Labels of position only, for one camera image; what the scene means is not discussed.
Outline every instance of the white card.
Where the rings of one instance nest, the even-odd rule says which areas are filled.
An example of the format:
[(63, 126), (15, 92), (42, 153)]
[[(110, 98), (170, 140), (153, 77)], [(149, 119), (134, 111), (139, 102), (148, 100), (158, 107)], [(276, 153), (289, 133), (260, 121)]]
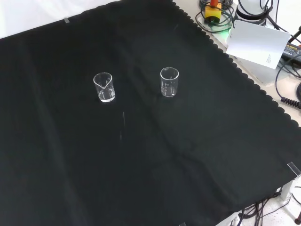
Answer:
[(241, 20), (234, 26), (227, 39), (227, 54), (275, 69), (290, 34)]

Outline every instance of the cable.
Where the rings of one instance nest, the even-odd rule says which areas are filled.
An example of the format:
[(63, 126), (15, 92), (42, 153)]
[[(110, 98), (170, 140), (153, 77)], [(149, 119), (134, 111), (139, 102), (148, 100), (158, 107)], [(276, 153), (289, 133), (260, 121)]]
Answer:
[(294, 60), (295, 58), (300, 57), (300, 56), (301, 56), (301, 54), (298, 54), (298, 55), (294, 56), (293, 58), (291, 58), (290, 60), (288, 60), (287, 62), (285, 62), (285, 64), (282, 65), (282, 66), (280, 67), (280, 69), (279, 69), (279, 71), (278, 71), (278, 73), (277, 73), (277, 75), (276, 75), (276, 79), (275, 79), (275, 88), (276, 88), (276, 92), (277, 92), (278, 95), (281, 97), (281, 102), (283, 102), (283, 103), (285, 103), (285, 104), (288, 104), (288, 105), (290, 105), (290, 106), (297, 107), (297, 108), (299, 108), (299, 109), (301, 109), (301, 102), (298, 102), (298, 101), (295, 101), (295, 100), (290, 100), (290, 99), (288, 99), (288, 98), (283, 97), (283, 96), (280, 95), (280, 93), (279, 93), (279, 91), (278, 91), (278, 87), (277, 87), (277, 80), (278, 80), (278, 76), (279, 76), (281, 70), (282, 70), (288, 63), (290, 63), (292, 60)]
[(299, 78), (301, 78), (301, 75), (297, 72), (296, 68), (294, 67), (294, 65), (292, 64), (292, 69), (294, 72), (296, 72), (296, 74), (299, 76)]
[(301, 102), (301, 83), (297, 87), (296, 95), (297, 95), (298, 100)]
[(295, 199), (295, 201), (296, 201), (297, 203), (299, 203), (299, 204), (301, 205), (301, 202), (299, 202), (299, 201), (295, 198), (295, 196), (294, 196), (293, 193), (292, 193), (292, 197), (293, 197), (293, 199)]
[(242, 210), (242, 216), (241, 216), (241, 218), (240, 218), (239, 223), (238, 223), (237, 226), (240, 226), (240, 225), (241, 225), (241, 222), (242, 222), (243, 219), (244, 219), (244, 214), (245, 214), (245, 209)]
[(265, 202), (265, 204), (263, 204), (262, 208), (261, 208), (261, 217), (259, 215), (259, 219), (261, 219), (261, 226), (263, 225), (263, 208), (265, 207), (265, 205), (268, 203), (270, 199), (267, 199), (267, 201)]
[(301, 76), (299, 75), (299, 73), (296, 71), (295, 68), (293, 68), (293, 65), (291, 65), (292, 69), (297, 72), (297, 74), (294, 74), (291, 70), (289, 70), (285, 64), (283, 64), (281, 61), (279, 61), (279, 63), (286, 69), (286, 72), (289, 74), (292, 74), (294, 77), (296, 77), (297, 79), (301, 79)]
[(271, 213), (267, 213), (267, 214), (263, 215), (261, 218), (264, 218), (265, 216), (267, 216), (267, 215), (269, 215), (269, 214), (275, 213), (275, 212), (278, 211), (279, 209), (281, 209), (281, 208), (283, 208), (284, 206), (286, 206), (286, 205), (290, 202), (290, 200), (291, 200), (291, 197), (290, 197), (290, 199), (288, 200), (288, 202), (287, 202), (285, 205), (279, 207), (277, 210), (274, 210), (274, 211), (271, 212)]
[(300, 205), (301, 205), (301, 202), (299, 202), (296, 198), (295, 198), (295, 196), (294, 196), (294, 194), (292, 193), (292, 197), (293, 197), (293, 199), (295, 199), (295, 201), (297, 202), (297, 203), (299, 203)]
[[(199, 25), (199, 27), (201, 27), (204, 31), (206, 32), (209, 32), (209, 33), (221, 33), (221, 32), (225, 32), (225, 31), (228, 31), (231, 29), (232, 27), (232, 23), (234, 21), (234, 17), (233, 17), (233, 13), (234, 13), (234, 8), (231, 6), (233, 4), (233, 0), (225, 0), (224, 1), (225, 3), (222, 4), (222, 8), (218, 8), (218, 7), (215, 7), (215, 6), (211, 6), (209, 2), (207, 2), (206, 0), (200, 0), (199, 1), (199, 6), (201, 8), (201, 11), (196, 15), (195, 19), (196, 19), (196, 22), (197, 24)], [(204, 14), (203, 14), (203, 11), (204, 9), (206, 8), (206, 6), (209, 6), (211, 8), (216, 8), (218, 10), (220, 10), (222, 12), (222, 15), (226, 15), (226, 19), (223, 20), (222, 22), (218, 22), (218, 23), (215, 23), (215, 22), (212, 22), (212, 21), (209, 21), (205, 18)], [(206, 27), (204, 27), (199, 21), (198, 21), (198, 15), (202, 15), (203, 19), (205, 22), (209, 23), (209, 26), (210, 27), (213, 27), (213, 26), (217, 26), (217, 27), (224, 27), (224, 26), (228, 26), (228, 28), (226, 29), (222, 29), (222, 30), (219, 30), (219, 31), (210, 31), (208, 30)]]
[(280, 3), (280, 0), (278, 0), (277, 9), (276, 9), (276, 19), (275, 19), (275, 23), (276, 23), (276, 24), (277, 24), (277, 18), (278, 18), (278, 8), (279, 8), (279, 3)]
[[(282, 30), (286, 33), (289, 33), (288, 31), (286, 31), (285, 29), (283, 29), (282, 27), (280, 27), (278, 24), (276, 24), (276, 22), (270, 17), (270, 16), (267, 16), (267, 19), (272, 23), (272, 25), (277, 29), (277, 30)], [(291, 35), (291, 37), (295, 40), (297, 40), (300, 44), (301, 44), (301, 41), (299, 39), (297, 39), (295, 36)]]
[(266, 9), (265, 9), (262, 13), (260, 13), (260, 14), (252, 14), (252, 13), (249, 13), (249, 12), (246, 11), (246, 9), (243, 7), (243, 5), (241, 4), (241, 1), (240, 1), (240, 0), (238, 0), (238, 3), (239, 3), (239, 5), (240, 5), (240, 7), (241, 7), (247, 14), (249, 14), (250, 16), (266, 16), (266, 15), (268, 15), (269, 12), (272, 11), (272, 9), (273, 9), (273, 0), (271, 0), (271, 6), (270, 6), (270, 8), (266, 8), (266, 7), (267, 7), (267, 4), (266, 4), (266, 6), (265, 6)]

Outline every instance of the black power supply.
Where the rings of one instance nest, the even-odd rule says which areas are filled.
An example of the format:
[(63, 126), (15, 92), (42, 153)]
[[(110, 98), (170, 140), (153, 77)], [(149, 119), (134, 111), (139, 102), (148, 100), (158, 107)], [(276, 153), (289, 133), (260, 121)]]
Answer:
[(283, 51), (282, 59), (285, 61), (291, 60), (292, 63), (301, 66), (301, 56), (296, 57), (301, 54), (301, 48), (299, 46), (288, 43)]

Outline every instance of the black cloth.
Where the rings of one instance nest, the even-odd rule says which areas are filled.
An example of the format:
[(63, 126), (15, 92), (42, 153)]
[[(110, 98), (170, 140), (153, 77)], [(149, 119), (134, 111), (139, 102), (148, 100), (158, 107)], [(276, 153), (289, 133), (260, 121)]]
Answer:
[(170, 1), (114, 2), (0, 49), (1, 225), (214, 226), (301, 169), (297, 123)]

